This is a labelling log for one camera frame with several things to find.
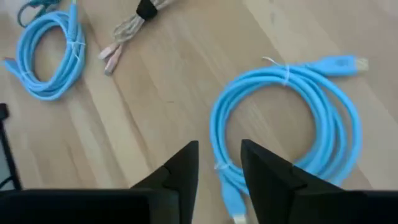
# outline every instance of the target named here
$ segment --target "white cable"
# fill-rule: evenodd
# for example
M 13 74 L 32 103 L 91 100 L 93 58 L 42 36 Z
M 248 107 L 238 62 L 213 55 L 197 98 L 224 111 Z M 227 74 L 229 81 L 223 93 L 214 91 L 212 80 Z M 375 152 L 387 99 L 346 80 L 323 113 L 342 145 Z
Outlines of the white cable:
M 151 2 L 159 11 L 171 4 L 173 0 L 151 0 Z M 113 31 L 114 42 L 98 55 L 99 59 L 104 60 L 113 54 L 106 64 L 104 71 L 106 75 L 111 75 L 113 73 L 123 51 L 124 43 L 132 39 L 144 23 L 145 19 L 138 14 L 134 14 L 127 20 L 123 21 L 120 25 L 116 26 Z

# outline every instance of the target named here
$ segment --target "blue cable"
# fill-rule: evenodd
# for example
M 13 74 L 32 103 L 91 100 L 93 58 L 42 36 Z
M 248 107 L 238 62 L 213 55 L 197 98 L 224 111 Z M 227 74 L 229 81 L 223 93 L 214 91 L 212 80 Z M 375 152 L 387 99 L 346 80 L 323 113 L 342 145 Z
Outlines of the blue cable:
M 57 7 L 60 4 L 61 0 L 31 0 L 27 3 L 25 3 L 18 11 L 17 14 L 17 21 L 18 24 L 25 28 L 29 24 L 23 24 L 22 23 L 22 13 L 27 9 L 28 7 L 32 8 L 37 8 L 39 6 L 42 6 L 42 8 L 37 12 L 37 14 L 33 17 L 34 19 L 39 18 L 40 16 L 43 16 L 44 14 L 48 13 L 51 9 Z
M 65 55 L 54 76 L 49 81 L 42 82 L 33 73 L 34 50 L 43 34 L 55 26 L 60 26 L 65 34 Z M 24 88 L 39 100 L 60 98 L 80 77 L 85 64 L 85 37 L 78 23 L 76 1 L 70 5 L 69 14 L 54 11 L 32 21 L 19 38 L 16 54 L 16 60 L 6 58 L 4 64 Z
M 287 66 L 274 65 L 248 71 L 225 87 L 211 112 L 210 140 L 216 164 L 223 166 L 218 169 L 221 194 L 231 217 L 241 221 L 241 217 L 246 215 L 241 192 L 249 194 L 243 171 L 231 162 L 225 143 L 226 122 L 236 105 L 254 91 L 269 85 L 286 85 L 297 91 L 313 113 L 316 138 L 309 153 L 295 165 L 332 184 L 340 185 L 359 156 L 363 140 L 362 127 L 354 104 L 325 77 L 352 76 L 359 70 L 367 69 L 367 66 L 367 61 L 352 55 L 332 56 L 312 63 L 289 65 L 288 80 Z M 352 127 L 350 146 L 343 120 L 321 87 L 334 94 L 349 113 Z

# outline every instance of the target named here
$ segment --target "wooden table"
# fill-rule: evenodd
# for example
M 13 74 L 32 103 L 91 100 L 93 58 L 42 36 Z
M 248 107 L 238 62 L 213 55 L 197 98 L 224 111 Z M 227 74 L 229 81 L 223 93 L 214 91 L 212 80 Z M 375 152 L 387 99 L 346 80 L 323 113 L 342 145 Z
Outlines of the wooden table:
M 15 56 L 26 0 L 0 0 L 0 55 Z M 220 183 L 208 137 L 211 107 L 241 72 L 323 55 L 367 57 L 370 71 L 333 79 L 357 106 L 363 152 L 346 189 L 398 188 L 398 3 L 394 0 L 176 0 L 131 40 L 112 77 L 96 58 L 115 25 L 138 0 L 79 1 L 86 34 L 86 67 L 59 101 L 31 97 L 0 66 L 0 101 L 25 188 L 127 188 L 189 141 L 200 142 L 200 181 L 194 223 L 225 223 Z M 69 1 L 63 1 L 66 9 Z M 46 34 L 35 70 L 46 80 L 63 57 L 59 29 Z M 281 86 L 250 96 L 227 131 L 231 157 L 250 138 L 288 160 L 312 145 L 307 105 Z

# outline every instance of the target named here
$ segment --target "black object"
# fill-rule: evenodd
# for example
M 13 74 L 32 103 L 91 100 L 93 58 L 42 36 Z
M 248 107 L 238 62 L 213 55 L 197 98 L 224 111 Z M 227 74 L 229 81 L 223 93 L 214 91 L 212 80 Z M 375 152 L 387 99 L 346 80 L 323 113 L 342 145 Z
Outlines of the black object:
M 154 3 L 150 0 L 141 0 L 138 4 L 137 15 L 143 18 L 145 21 L 153 19 L 157 15 L 157 9 Z
M 0 105 L 0 120 L 7 117 L 6 106 Z M 0 125 L 16 186 L 0 191 L 0 223 L 191 223 L 198 184 L 197 141 L 131 189 L 21 191 Z M 397 192 L 345 191 L 250 140 L 242 141 L 241 160 L 260 224 L 398 223 Z
M 21 190 L 21 183 L 19 182 L 19 176 L 17 169 L 12 158 L 11 150 L 8 145 L 6 130 L 4 129 L 4 121 L 8 118 L 9 112 L 7 104 L 0 103 L 0 153 L 4 153 L 6 158 L 7 166 L 9 169 L 10 176 L 5 179 L 0 179 L 0 190 L 8 183 L 12 182 L 15 190 Z
M 0 192 L 0 223 L 189 224 L 197 184 L 192 141 L 131 189 Z
M 398 192 L 345 191 L 250 140 L 241 160 L 260 224 L 398 223 Z

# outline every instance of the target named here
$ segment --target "ethernet cable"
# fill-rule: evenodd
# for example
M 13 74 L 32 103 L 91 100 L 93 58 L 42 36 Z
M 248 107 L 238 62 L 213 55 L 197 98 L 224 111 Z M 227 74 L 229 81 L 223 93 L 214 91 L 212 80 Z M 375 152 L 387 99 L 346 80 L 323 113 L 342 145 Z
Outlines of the ethernet cable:
M 141 0 L 136 14 L 115 28 L 113 31 L 114 42 L 98 55 L 98 58 L 101 60 L 109 58 L 105 66 L 105 75 L 111 75 L 113 73 L 113 70 L 119 62 L 124 44 L 138 33 L 145 21 L 153 19 L 157 15 L 157 11 L 165 8 L 172 3 L 172 1 L 173 0 Z
M 274 65 L 248 71 L 229 83 L 211 112 L 210 140 L 221 181 L 221 196 L 235 223 L 246 223 L 246 206 L 241 192 L 249 194 L 243 171 L 228 155 L 226 122 L 237 104 L 254 91 L 269 85 L 284 85 L 297 91 L 308 103 L 315 120 L 316 138 L 310 151 L 295 165 L 340 185 L 352 171 L 362 147 L 362 125 L 351 100 L 325 77 L 350 77 L 368 69 L 368 61 L 352 55 L 326 57 L 300 65 Z M 336 106 L 323 89 L 334 94 L 351 119 L 352 143 Z
M 44 33 L 55 26 L 63 30 L 67 47 L 53 77 L 42 82 L 36 78 L 32 67 L 34 50 Z M 5 58 L 4 64 L 32 96 L 39 100 L 56 100 L 80 77 L 85 65 L 85 45 L 85 37 L 78 23 L 78 6 L 73 0 L 69 14 L 54 11 L 32 21 L 19 37 L 16 59 Z

